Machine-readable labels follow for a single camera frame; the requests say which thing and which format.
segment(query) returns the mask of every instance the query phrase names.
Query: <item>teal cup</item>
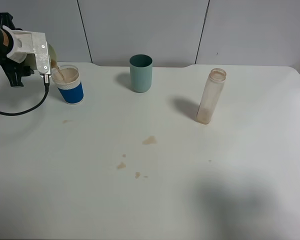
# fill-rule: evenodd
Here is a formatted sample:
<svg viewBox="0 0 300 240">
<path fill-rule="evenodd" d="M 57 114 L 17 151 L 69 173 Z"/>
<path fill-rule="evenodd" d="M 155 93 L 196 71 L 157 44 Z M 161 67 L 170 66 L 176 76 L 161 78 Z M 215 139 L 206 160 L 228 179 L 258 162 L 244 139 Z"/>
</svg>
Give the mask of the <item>teal cup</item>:
<svg viewBox="0 0 300 240">
<path fill-rule="evenodd" d="M 152 83 L 152 58 L 139 54 L 130 58 L 131 87 L 137 93 L 145 93 Z"/>
</svg>

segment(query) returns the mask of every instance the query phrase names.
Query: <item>black cable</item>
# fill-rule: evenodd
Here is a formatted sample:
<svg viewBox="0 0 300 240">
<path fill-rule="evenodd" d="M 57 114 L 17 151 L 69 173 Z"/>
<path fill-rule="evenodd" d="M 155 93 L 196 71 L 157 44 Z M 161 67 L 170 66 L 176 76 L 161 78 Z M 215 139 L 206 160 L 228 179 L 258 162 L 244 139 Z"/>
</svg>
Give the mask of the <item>black cable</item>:
<svg viewBox="0 0 300 240">
<path fill-rule="evenodd" d="M 45 83 L 44 84 L 44 91 L 45 91 L 45 93 L 44 93 L 44 96 L 43 96 L 42 100 L 37 105 L 35 105 L 34 107 L 32 107 L 32 108 L 30 108 L 28 110 L 21 111 L 21 112 L 16 112 L 16 113 L 8 113 L 8 112 L 0 111 L 0 115 L 4 115 L 4 116 L 19 116 L 19 115 L 27 114 L 27 113 L 31 112 L 32 110 L 37 109 L 38 107 L 41 106 L 41 104 L 43 104 L 43 102 L 46 100 L 46 98 L 48 96 L 49 83 Z"/>
</svg>

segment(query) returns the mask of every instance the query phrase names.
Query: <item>bottle opening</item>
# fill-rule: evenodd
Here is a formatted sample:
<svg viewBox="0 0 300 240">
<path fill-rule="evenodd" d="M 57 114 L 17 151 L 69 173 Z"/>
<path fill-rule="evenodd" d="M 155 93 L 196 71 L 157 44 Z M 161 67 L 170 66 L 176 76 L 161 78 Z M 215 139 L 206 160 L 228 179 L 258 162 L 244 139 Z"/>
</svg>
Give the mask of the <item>bottle opening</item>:
<svg viewBox="0 0 300 240">
<path fill-rule="evenodd" d="M 223 82 L 226 80 L 227 73 L 221 68 L 214 68 L 209 74 L 209 78 L 215 82 Z"/>
</svg>

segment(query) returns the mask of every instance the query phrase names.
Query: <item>robotic arm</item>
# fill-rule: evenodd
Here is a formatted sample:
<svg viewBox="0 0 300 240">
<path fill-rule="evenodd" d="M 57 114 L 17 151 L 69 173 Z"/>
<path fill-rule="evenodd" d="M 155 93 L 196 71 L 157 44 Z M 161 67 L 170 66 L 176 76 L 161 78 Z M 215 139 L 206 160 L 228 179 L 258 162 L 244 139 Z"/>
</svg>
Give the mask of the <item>robotic arm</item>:
<svg viewBox="0 0 300 240">
<path fill-rule="evenodd" d="M 33 108 L 18 113 L 0 114 L 17 116 L 28 113 L 39 107 L 46 99 L 49 91 L 51 63 L 46 35 L 41 32 L 23 31 L 15 28 L 13 17 L 7 12 L 0 13 L 0 66 L 7 76 L 11 87 L 23 87 L 21 77 L 30 76 L 36 68 L 43 77 L 45 95 L 41 102 Z M 35 62 L 28 66 L 26 62 Z"/>
</svg>

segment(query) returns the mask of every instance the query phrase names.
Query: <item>brown liquid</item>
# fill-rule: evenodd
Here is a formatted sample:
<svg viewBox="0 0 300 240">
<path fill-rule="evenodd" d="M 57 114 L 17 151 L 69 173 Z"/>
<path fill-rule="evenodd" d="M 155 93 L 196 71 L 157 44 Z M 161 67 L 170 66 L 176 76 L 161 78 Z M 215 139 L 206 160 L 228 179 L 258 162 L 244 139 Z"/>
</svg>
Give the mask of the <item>brown liquid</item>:
<svg viewBox="0 0 300 240">
<path fill-rule="evenodd" d="M 55 69 L 58 71 L 58 73 L 61 75 L 63 81 L 64 81 L 65 83 L 67 83 L 67 82 L 66 82 L 66 79 L 65 79 L 65 77 L 64 77 L 64 75 L 62 74 L 60 68 L 59 68 L 58 65 L 57 65 L 57 62 L 56 62 L 55 60 L 53 60 L 53 59 L 51 59 L 51 67 L 52 67 L 52 68 L 55 68 Z"/>
</svg>

